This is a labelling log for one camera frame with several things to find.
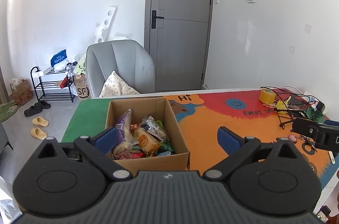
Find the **black shoe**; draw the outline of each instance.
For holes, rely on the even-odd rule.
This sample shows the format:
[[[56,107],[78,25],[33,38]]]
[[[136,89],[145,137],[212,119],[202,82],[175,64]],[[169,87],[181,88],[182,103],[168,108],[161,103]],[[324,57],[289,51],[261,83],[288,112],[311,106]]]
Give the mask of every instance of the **black shoe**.
[[[50,108],[50,104],[46,101],[39,101],[37,103],[34,104],[36,107],[41,107],[44,109]]]
[[[26,117],[29,117],[29,116],[33,116],[35,114],[38,114],[42,111],[42,108],[41,107],[36,107],[36,106],[31,106],[29,109],[26,109],[24,111],[24,114]]]

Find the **round black disc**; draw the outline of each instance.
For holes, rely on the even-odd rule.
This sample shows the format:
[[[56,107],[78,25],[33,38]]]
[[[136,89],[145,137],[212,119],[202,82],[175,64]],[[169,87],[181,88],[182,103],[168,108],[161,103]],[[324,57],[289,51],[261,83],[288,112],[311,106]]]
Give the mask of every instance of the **round black disc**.
[[[21,171],[13,184],[16,200],[25,210],[64,216],[88,208],[103,195],[106,179],[95,167],[71,160],[58,165],[47,161]]]
[[[259,213],[287,216],[312,210],[321,193],[319,179],[306,162],[293,160],[245,165],[231,176],[230,189],[242,204]]]

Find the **cardboard box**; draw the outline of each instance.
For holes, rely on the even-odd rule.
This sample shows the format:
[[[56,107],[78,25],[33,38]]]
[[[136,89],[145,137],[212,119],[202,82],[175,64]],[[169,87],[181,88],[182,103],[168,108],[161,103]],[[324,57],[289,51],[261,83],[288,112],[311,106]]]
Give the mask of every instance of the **cardboard box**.
[[[134,176],[139,170],[186,170],[189,169],[189,150],[181,134],[177,119],[169,101],[165,98],[115,99],[108,105],[106,128],[115,125],[116,120],[128,109],[132,110],[132,124],[140,124],[146,116],[161,120],[167,131],[175,154],[152,158],[115,160]]]
[[[75,75],[74,85],[78,93],[78,98],[82,100],[90,99],[89,86],[86,75]]]
[[[29,89],[27,80],[23,80],[20,84],[14,86],[11,85],[14,101],[18,105],[24,105],[33,98],[32,92]]]

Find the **white logo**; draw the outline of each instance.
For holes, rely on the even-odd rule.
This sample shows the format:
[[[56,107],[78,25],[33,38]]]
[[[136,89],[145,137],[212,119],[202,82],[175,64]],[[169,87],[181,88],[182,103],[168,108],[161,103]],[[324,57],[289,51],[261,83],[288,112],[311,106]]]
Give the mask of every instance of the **white logo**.
[[[165,177],[166,179],[171,179],[171,178],[173,177],[173,175],[170,174],[170,173],[168,173],[168,174],[165,174],[164,177]]]

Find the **open cardboard box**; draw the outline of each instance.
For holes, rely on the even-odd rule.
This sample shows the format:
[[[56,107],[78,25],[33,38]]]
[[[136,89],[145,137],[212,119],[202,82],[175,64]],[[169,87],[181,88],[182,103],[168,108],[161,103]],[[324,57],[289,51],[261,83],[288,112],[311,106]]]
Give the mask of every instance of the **open cardboard box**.
[[[115,99],[108,105],[106,129],[115,125],[117,119],[128,109],[132,110],[132,124],[140,124],[146,116],[162,121],[175,154],[151,158],[115,160],[134,176],[139,170],[186,170],[189,169],[189,150],[181,134],[177,119],[169,101],[165,98]]]

